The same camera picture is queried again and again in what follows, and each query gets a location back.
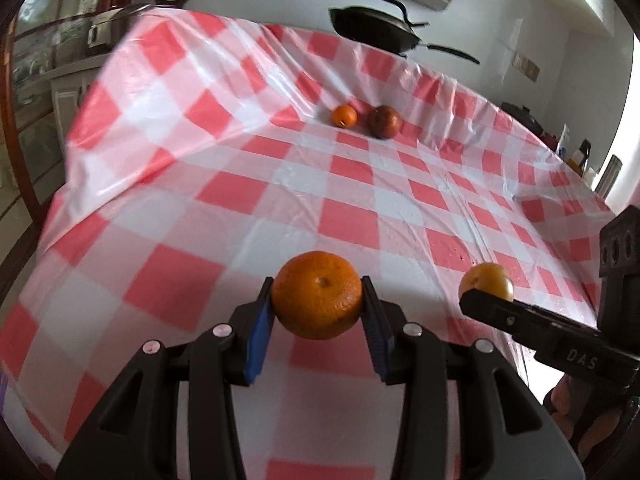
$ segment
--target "apple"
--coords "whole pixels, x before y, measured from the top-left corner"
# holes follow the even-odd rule
[[[391,106],[374,108],[367,118],[371,135],[379,139],[393,139],[402,126],[402,117]]]

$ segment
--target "table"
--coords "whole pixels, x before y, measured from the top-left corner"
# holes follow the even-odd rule
[[[332,127],[343,102],[394,107],[401,133]],[[0,334],[4,416],[24,412],[50,465],[143,342],[195,338],[305,251],[344,256],[440,338],[489,337],[539,396],[557,375],[462,316],[462,274],[498,262],[518,299],[594,324],[611,211],[482,96],[377,49],[155,9],[67,142],[68,182]],[[402,388],[373,373],[359,324],[312,342],[276,323],[263,374],[234,396],[249,478],[388,478]]]

